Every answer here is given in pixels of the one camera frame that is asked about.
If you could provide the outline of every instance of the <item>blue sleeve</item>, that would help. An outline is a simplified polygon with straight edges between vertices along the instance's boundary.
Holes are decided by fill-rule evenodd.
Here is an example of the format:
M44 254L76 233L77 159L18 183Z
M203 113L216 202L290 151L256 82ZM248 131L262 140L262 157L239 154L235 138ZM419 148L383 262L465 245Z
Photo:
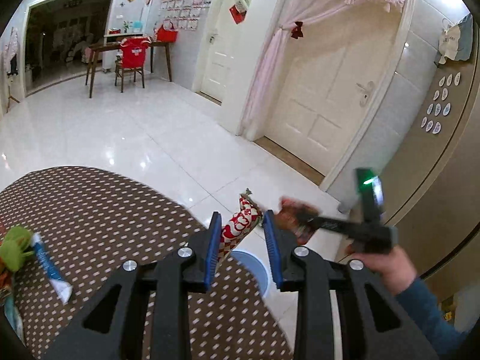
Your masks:
M466 338L467 333L458 332L443 319L436 297L419 278L396 298L439 356L458 349Z

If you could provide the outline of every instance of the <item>green toy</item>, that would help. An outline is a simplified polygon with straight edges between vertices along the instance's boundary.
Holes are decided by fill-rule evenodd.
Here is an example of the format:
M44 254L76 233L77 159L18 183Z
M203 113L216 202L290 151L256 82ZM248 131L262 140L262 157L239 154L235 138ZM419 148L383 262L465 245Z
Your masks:
M0 245L0 266L3 263L11 272L22 268L25 260L34 254L33 251L25 252L30 247L31 239L32 233L25 227L12 227Z

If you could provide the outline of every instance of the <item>hanging towel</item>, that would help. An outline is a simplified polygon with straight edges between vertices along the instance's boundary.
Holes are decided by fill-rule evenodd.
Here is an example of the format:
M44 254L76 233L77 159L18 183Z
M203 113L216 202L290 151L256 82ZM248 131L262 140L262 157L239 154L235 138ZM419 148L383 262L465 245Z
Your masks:
M8 76L18 74L17 54L18 54L18 30L15 27L12 27L8 45L6 45L5 47L5 59L4 59L5 70Z

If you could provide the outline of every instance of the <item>white door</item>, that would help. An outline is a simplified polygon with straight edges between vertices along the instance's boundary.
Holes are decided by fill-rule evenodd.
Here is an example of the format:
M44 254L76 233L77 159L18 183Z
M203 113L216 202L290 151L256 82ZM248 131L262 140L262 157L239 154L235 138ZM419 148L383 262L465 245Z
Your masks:
M235 24L229 9L235 0L223 0L214 32L210 38L208 60L203 76L201 92L222 101L229 79L233 50L237 43L239 26Z
M326 175L365 116L400 18L364 3L290 38L265 135Z

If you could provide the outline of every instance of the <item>metal screw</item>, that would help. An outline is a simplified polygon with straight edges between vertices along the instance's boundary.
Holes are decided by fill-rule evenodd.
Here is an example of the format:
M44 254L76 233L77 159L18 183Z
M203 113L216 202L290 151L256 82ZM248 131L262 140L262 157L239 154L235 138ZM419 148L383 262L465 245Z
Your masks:
M137 269L138 264L136 261L133 261L132 259L129 259L128 261L125 261L122 265L123 269L126 270L127 272L134 271Z
M308 255L308 249L304 246L297 246L293 252L299 256L299 257L305 257L306 255Z
M363 262L359 259L350 260L349 265L354 271L361 271L363 269Z
M178 255L183 258L190 257L193 253L194 252L190 247L181 247L178 249Z

